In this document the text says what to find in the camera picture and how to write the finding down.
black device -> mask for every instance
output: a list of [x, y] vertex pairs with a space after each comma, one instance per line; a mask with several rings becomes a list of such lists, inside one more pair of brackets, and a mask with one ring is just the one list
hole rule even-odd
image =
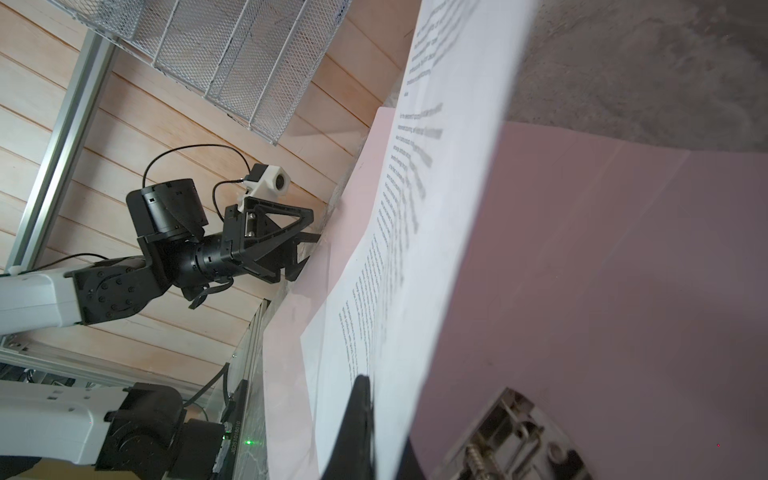
[[[286, 278], [295, 280], [307, 260], [298, 261], [298, 245], [319, 239], [302, 231], [314, 220], [311, 209], [248, 196], [240, 206], [226, 208], [221, 232], [205, 235], [208, 221], [190, 178], [134, 190], [126, 204], [142, 255], [104, 260], [65, 275], [74, 281], [84, 324], [139, 313], [171, 285], [181, 288], [193, 309], [232, 286], [238, 275], [277, 283], [284, 268]], [[270, 215], [295, 220], [280, 227]]]

paper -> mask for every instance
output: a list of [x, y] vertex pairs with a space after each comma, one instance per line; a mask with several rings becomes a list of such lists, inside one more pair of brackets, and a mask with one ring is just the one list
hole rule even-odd
[[[370, 222], [302, 335], [306, 371], [317, 372], [308, 386], [320, 471], [363, 373], [372, 379], [377, 477], [395, 476], [531, 7], [529, 0], [422, 2]], [[322, 338], [316, 323], [324, 323]]]

wooden plank wall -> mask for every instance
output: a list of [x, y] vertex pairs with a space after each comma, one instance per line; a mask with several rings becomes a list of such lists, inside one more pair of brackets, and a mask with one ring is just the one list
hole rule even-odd
[[[45, 0], [0, 0], [0, 257], [7, 258], [48, 144], [86, 28]], [[120, 51], [44, 261], [78, 252], [138, 254], [125, 195], [139, 188], [147, 162], [168, 148], [223, 143], [249, 163], [277, 164], [293, 183], [284, 202], [316, 219], [354, 162], [376, 109], [405, 67], [419, 2], [354, 0], [286, 133], [276, 147], [195, 93]], [[190, 149], [164, 157], [153, 182], [192, 177], [210, 222], [210, 189], [239, 178], [231, 151]], [[238, 189], [219, 190], [219, 205]], [[84, 264], [68, 260], [62, 265]], [[197, 384], [226, 362], [262, 298], [275, 286], [238, 277], [197, 310], [175, 287], [141, 315], [94, 327], [43, 329], [30, 337], [51, 346]]]

robotic arm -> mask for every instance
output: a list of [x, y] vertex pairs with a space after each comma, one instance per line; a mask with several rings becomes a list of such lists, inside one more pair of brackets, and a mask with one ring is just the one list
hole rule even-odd
[[[208, 221], [190, 178], [130, 192], [126, 204], [142, 255], [0, 277], [0, 335], [126, 318], [171, 285], [194, 309], [238, 275], [277, 283], [284, 268], [295, 280], [307, 260], [298, 261], [299, 243], [319, 239], [302, 231], [313, 212], [275, 201], [290, 185], [280, 167], [254, 165], [243, 184], [242, 200], [226, 208], [222, 231], [211, 235], [204, 234]], [[295, 220], [280, 227], [270, 215]]]

wire mesh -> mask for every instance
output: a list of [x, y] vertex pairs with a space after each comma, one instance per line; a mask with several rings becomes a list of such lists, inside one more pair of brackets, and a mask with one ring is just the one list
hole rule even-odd
[[50, 0], [273, 144], [350, 0]]

